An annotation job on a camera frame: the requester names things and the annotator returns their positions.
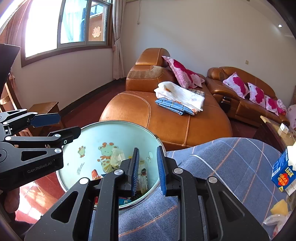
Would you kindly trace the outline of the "clear plastic bag red print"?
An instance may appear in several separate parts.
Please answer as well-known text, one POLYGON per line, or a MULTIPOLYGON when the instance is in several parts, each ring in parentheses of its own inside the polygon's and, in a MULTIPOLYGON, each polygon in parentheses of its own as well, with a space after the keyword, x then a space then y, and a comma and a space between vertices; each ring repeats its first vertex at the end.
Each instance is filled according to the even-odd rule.
POLYGON ((273 233, 270 239, 273 239, 281 231, 291 214, 291 211, 288 212, 287 215, 273 214, 263 221, 263 224, 265 226, 274 226, 273 233))

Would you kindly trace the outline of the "beige curtain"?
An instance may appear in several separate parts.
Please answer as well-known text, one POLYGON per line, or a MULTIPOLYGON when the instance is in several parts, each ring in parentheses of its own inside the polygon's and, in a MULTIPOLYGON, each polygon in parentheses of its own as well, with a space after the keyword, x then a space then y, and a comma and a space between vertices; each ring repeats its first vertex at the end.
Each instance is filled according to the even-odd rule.
POLYGON ((123 69, 123 54, 121 47, 121 28, 125 12, 126 1, 115 0, 112 7, 113 27, 113 79, 118 80, 125 77, 123 69))

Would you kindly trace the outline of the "brown leather chaise sofa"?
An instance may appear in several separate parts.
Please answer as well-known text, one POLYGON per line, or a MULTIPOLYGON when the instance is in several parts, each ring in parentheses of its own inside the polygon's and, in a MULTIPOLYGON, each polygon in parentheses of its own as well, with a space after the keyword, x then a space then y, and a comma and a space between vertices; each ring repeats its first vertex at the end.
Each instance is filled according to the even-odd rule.
POLYGON ((195 116, 179 115, 156 104, 154 90, 159 83, 177 83, 163 57, 164 48, 147 48, 142 52, 126 78, 125 91, 116 95, 104 109, 101 121, 129 121, 157 135, 166 150, 179 150, 217 138, 232 137, 227 115, 205 84, 203 111, 195 116))

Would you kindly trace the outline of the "blue white Look milk carton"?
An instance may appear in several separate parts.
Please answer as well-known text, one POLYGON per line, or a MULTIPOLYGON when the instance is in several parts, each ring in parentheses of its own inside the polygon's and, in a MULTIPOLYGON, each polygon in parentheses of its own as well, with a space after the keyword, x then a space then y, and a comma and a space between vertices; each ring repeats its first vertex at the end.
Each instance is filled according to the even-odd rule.
POLYGON ((287 146, 273 165, 272 182, 291 196, 295 192, 295 146, 287 146))

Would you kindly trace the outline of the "wooden chair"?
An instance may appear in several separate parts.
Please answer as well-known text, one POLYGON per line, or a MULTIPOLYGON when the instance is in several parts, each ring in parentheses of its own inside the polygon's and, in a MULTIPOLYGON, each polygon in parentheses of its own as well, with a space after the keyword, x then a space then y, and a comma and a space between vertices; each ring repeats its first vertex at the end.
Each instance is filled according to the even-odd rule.
MULTIPOLYGON (((1 112, 15 113, 21 111, 22 107, 16 97, 14 88, 15 78, 12 73, 8 74, 3 90, 1 90, 1 112)), ((57 131, 65 127, 62 118, 59 116, 60 109, 58 102, 45 102, 34 104, 26 109, 28 117, 27 127, 17 133, 18 136, 46 136, 49 132, 57 131)))

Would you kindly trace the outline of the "pink floral pillow on chaise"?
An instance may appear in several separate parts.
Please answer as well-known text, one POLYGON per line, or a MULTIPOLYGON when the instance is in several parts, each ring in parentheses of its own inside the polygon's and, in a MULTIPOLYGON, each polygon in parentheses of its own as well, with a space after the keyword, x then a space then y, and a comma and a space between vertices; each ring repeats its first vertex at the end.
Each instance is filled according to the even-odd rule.
POLYGON ((162 58, 168 63, 182 88, 202 88, 202 84, 205 82, 205 80, 201 78, 196 72, 187 69, 183 64, 171 57, 162 56, 162 58))

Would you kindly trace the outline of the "window with frame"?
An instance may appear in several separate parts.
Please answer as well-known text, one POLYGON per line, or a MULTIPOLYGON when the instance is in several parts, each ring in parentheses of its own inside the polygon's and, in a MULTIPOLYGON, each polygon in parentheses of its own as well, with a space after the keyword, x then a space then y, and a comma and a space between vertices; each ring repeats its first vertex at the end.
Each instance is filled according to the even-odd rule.
POLYGON ((21 47, 21 65, 76 51, 110 48, 112 1, 12 1, 1 43, 21 47))

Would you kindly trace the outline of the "light green cartoon trash bin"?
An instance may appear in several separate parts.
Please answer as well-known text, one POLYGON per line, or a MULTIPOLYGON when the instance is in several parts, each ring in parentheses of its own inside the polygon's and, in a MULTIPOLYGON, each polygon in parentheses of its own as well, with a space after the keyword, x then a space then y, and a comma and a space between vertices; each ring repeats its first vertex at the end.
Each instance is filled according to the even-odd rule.
POLYGON ((141 125, 110 120, 82 128, 80 136, 63 146, 64 167, 56 172, 67 192, 81 178, 100 179, 120 168, 139 149, 138 181, 134 197, 120 198, 119 208, 129 209, 147 200, 159 187, 157 148, 160 138, 141 125))

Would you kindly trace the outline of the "yellow sponge piece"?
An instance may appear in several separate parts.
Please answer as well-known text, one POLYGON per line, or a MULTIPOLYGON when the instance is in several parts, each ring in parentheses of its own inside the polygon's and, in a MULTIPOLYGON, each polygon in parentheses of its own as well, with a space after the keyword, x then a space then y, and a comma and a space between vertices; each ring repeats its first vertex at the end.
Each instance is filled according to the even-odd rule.
POLYGON ((288 210, 287 202, 284 199, 280 200, 273 206, 270 212, 272 215, 276 215, 276 214, 284 215, 284 216, 288 215, 289 210, 288 210))

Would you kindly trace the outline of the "pink floral pillow right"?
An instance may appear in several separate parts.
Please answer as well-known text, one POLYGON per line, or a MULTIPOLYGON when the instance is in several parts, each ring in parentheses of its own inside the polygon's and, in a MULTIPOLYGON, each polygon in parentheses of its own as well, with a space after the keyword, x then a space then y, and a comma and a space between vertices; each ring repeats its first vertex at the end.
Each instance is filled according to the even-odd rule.
POLYGON ((270 111, 271 113, 276 114, 277 116, 279 116, 278 114, 278 104, 277 101, 272 99, 271 97, 265 95, 265 108, 267 111, 270 111))

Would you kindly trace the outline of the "folded white cloth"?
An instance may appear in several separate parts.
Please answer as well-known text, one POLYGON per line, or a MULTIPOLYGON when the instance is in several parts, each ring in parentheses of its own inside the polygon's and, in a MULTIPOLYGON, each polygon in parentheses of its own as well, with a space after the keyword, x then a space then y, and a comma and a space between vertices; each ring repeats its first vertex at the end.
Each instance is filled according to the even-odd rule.
POLYGON ((166 98, 180 103, 191 109, 195 115, 203 111, 204 95, 196 94, 190 90, 184 89, 172 82, 165 81, 158 84, 154 90, 156 97, 166 98))

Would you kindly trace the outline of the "pink floral pillow left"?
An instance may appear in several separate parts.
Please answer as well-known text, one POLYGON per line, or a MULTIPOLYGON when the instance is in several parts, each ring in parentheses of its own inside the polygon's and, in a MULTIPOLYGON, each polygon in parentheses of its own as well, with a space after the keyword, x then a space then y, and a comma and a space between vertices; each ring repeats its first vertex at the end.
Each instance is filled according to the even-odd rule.
POLYGON ((236 72, 234 72, 226 80, 223 80, 223 84, 230 87, 240 98, 245 99, 249 93, 249 89, 236 72))

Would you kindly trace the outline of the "wooden coffee table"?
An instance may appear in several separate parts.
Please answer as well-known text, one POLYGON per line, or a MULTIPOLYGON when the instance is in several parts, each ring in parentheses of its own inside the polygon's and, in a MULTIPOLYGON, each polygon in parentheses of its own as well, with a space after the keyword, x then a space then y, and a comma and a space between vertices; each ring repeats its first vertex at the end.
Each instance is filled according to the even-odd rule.
POLYGON ((284 152, 287 146, 292 146, 295 143, 295 133, 290 130, 284 133, 279 123, 264 116, 260 116, 260 118, 261 124, 255 132, 253 139, 262 141, 281 153, 284 152))

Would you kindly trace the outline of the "blue plaid tablecloth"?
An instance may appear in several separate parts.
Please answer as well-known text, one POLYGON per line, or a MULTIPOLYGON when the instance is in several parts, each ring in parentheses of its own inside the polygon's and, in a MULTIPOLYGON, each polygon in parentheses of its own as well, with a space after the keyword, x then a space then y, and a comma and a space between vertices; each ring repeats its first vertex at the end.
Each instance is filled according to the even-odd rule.
POLYGON ((160 187, 144 203, 116 213, 92 240, 294 240, 289 210, 278 235, 272 205, 286 201, 273 180, 285 154, 250 138, 219 138, 167 156, 158 150, 160 187))

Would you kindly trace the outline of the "brown leather long sofa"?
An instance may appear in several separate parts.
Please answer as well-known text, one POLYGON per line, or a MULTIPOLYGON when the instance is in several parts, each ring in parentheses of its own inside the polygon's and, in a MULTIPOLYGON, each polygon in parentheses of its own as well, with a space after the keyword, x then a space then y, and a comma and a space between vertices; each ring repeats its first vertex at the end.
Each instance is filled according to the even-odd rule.
POLYGON ((264 94, 273 100, 278 99, 274 90, 267 83, 242 69, 228 66, 212 67, 208 70, 205 77, 206 86, 229 118, 255 127, 261 125, 261 116, 279 124, 284 123, 286 126, 290 125, 290 121, 283 114, 272 113, 266 108, 251 102, 249 100, 249 94, 241 98, 234 90, 225 85, 223 81, 233 73, 236 73, 245 85, 251 83, 262 89, 264 94))

